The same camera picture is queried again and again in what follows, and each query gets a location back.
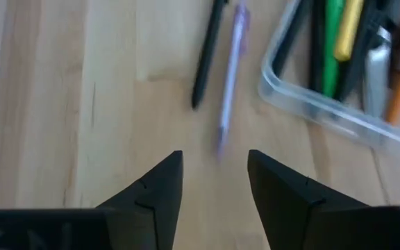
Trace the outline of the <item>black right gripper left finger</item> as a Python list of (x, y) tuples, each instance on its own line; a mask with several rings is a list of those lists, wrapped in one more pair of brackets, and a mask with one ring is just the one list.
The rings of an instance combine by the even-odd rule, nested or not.
[(174, 151), (95, 208), (0, 209), (0, 249), (172, 249), (182, 193)]

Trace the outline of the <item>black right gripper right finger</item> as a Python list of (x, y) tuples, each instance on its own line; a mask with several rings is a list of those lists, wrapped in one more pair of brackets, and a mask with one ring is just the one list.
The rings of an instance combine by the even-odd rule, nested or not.
[(400, 206), (370, 206), (259, 150), (247, 169), (271, 249), (400, 249)]

